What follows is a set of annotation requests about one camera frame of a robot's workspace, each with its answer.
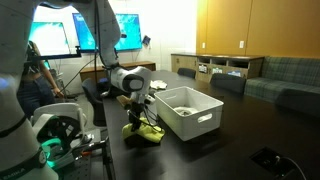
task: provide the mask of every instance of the black tabletop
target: black tabletop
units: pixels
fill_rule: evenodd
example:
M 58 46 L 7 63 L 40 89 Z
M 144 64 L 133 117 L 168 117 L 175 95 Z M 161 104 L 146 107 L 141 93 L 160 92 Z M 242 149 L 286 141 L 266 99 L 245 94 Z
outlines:
M 116 99 L 104 99 L 116 179 L 274 179 L 252 160 L 264 147 L 293 159 L 310 179 L 320 179 L 318 118 L 168 71 L 152 72 L 152 80 L 165 81 L 167 89 L 192 87 L 223 101 L 220 128 L 184 142 L 161 121 L 166 133 L 159 146 L 130 147 L 122 138 L 129 123 L 126 111 Z M 302 179 L 297 170 L 291 172 L 284 179 Z

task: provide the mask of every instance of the white box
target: white box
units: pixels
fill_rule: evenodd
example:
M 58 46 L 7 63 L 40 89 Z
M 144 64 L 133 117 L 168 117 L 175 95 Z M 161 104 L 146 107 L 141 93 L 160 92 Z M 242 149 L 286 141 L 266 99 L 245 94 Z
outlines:
M 183 141 L 220 127 L 223 102 L 189 87 L 154 94 L 158 115 Z M 191 107 L 198 112 L 180 115 L 176 107 Z

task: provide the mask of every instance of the orange wall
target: orange wall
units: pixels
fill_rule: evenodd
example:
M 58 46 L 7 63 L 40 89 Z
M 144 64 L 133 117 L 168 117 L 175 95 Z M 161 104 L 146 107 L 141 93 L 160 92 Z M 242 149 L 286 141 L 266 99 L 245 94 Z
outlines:
M 320 58 L 318 7 L 318 0 L 198 0 L 197 52 Z

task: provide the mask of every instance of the green couch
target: green couch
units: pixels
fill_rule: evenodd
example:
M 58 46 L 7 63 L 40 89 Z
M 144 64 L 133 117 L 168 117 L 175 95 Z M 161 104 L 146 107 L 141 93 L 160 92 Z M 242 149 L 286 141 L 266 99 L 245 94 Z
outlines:
M 275 102 L 285 89 L 320 94 L 320 59 L 265 57 L 260 77 L 247 79 L 244 93 Z

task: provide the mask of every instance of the wooden cabinet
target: wooden cabinet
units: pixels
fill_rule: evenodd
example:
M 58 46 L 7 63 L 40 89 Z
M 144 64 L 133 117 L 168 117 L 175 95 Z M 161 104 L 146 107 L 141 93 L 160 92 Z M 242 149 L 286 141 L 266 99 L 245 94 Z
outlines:
M 172 71 L 179 67 L 195 69 L 196 80 L 210 82 L 214 73 L 228 73 L 246 79 L 258 77 L 263 56 L 234 56 L 234 55 L 202 55 L 202 54 L 173 54 Z
M 195 56 L 184 56 L 184 55 L 171 55 L 171 69 L 172 72 L 178 72 L 178 69 L 190 68 L 197 69 L 197 57 Z
M 145 68 L 150 69 L 151 71 L 155 71 L 156 70 L 156 64 L 154 62 L 150 62 L 150 61 L 139 61 L 139 62 L 131 62 L 131 63 L 122 63 L 120 65 L 123 66 L 124 68 L 127 68 L 127 69 L 134 69 L 137 66 L 143 66 Z M 104 71 L 104 69 L 101 66 L 97 66 L 96 71 L 97 71 L 97 80 L 106 77 L 106 72 Z M 83 68 L 80 71 L 81 81 L 84 81 L 87 78 L 95 79 L 95 75 L 94 74 L 95 74 L 94 67 Z

